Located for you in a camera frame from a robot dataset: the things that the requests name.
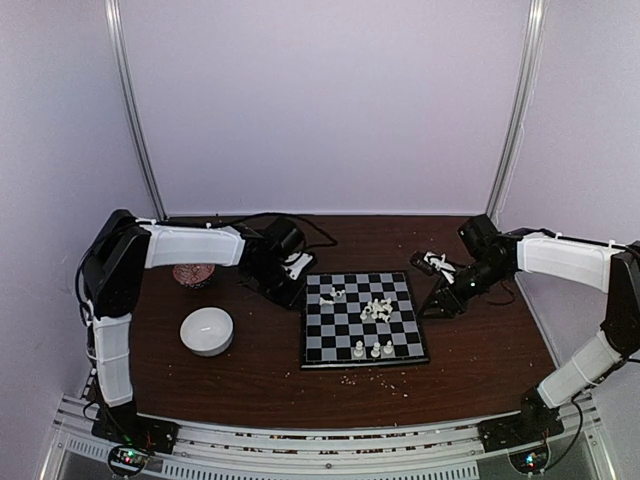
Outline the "white chess bishop piece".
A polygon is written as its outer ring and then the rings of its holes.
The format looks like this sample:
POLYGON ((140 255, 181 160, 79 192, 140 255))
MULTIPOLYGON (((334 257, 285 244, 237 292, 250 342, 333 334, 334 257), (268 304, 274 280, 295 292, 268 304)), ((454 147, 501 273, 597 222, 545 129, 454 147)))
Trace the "white chess bishop piece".
POLYGON ((381 355, 381 345, 379 342, 375 342, 372 349, 371 349, 371 357, 372 358, 379 358, 381 355))

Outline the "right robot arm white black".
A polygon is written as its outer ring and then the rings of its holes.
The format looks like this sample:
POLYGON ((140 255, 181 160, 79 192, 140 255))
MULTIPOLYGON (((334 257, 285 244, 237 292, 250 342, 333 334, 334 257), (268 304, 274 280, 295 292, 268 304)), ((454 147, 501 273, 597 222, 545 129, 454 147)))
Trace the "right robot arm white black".
POLYGON ((478 432, 487 451, 541 442, 564 427, 560 408, 602 383, 639 350, 639 245, 578 239, 547 229, 499 231, 485 214, 458 230, 473 261, 415 252, 410 263, 437 281, 421 305, 423 318, 463 314, 469 301, 518 272, 544 274, 592 287, 607 296, 595 336, 538 385, 525 392, 517 414, 485 420, 478 432))

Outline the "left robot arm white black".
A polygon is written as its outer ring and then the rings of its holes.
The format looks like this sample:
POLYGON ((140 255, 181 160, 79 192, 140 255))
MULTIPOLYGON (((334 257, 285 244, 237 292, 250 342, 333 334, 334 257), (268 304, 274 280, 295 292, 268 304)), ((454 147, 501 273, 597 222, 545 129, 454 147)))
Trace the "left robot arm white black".
POLYGON ((241 221, 188 225, 111 213, 82 257, 76 297, 89 328, 91 361, 103 403, 106 429, 123 444, 137 442, 144 424, 123 405, 134 399, 130 375, 130 322, 146 271, 171 265, 236 267, 269 301, 291 308, 315 264, 298 225, 278 216, 253 230, 241 221))

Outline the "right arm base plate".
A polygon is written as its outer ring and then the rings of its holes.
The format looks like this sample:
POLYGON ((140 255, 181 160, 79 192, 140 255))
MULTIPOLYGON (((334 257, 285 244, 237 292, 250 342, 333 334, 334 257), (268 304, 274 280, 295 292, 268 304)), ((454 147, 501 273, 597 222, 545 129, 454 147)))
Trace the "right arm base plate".
POLYGON ((542 442, 564 432, 561 420, 543 420, 541 424, 526 422, 521 414, 481 421, 478 434, 486 453, 542 442))

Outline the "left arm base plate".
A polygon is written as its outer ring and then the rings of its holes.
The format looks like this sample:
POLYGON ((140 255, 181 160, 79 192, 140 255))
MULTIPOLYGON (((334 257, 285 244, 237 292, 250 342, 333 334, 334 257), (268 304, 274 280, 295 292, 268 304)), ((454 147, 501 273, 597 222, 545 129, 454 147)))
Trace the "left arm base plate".
POLYGON ((178 432, 179 426, 174 422, 146 417, 136 417, 132 424, 102 418, 97 419, 91 428, 94 437, 163 454, 173 452, 178 432))

